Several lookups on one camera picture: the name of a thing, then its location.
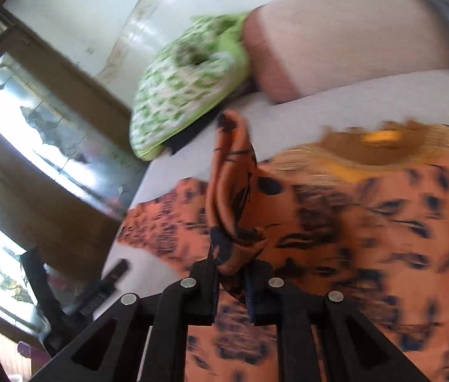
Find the wooden door with glass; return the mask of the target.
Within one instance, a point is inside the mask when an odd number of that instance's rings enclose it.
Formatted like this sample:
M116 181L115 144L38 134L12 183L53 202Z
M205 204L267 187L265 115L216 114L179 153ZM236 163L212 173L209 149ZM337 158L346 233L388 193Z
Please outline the wooden door with glass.
M145 173L130 112L8 11L0 11L0 331L46 327L21 263L36 250L62 304L103 263Z

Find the pink quilted bolster cushion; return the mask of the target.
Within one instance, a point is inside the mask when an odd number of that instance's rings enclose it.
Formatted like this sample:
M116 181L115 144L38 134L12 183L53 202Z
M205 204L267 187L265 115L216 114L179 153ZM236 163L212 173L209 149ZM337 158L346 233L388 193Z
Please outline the pink quilted bolster cushion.
M274 0L248 15L242 43L276 103L449 69L449 25L427 0Z

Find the orange black floral blouse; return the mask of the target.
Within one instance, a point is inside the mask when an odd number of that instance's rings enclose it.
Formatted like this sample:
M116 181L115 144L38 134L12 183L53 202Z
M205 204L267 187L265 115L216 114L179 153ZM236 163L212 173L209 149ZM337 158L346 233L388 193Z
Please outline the orange black floral blouse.
M274 328L249 323L238 280L252 259L304 292L342 292L428 379L449 381L448 126L328 131L258 162L227 111L209 180L138 203L117 242L179 276L207 256L223 274L215 323L188 332L188 381L276 380Z

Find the green white patterned folded blanket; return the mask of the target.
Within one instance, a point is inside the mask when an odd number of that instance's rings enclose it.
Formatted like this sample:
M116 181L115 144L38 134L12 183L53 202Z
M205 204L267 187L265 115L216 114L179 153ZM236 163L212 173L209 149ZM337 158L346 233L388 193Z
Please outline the green white patterned folded blanket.
M250 74L242 44L248 13L193 17L163 47L139 80L130 120L130 146L150 161L165 141L229 97Z

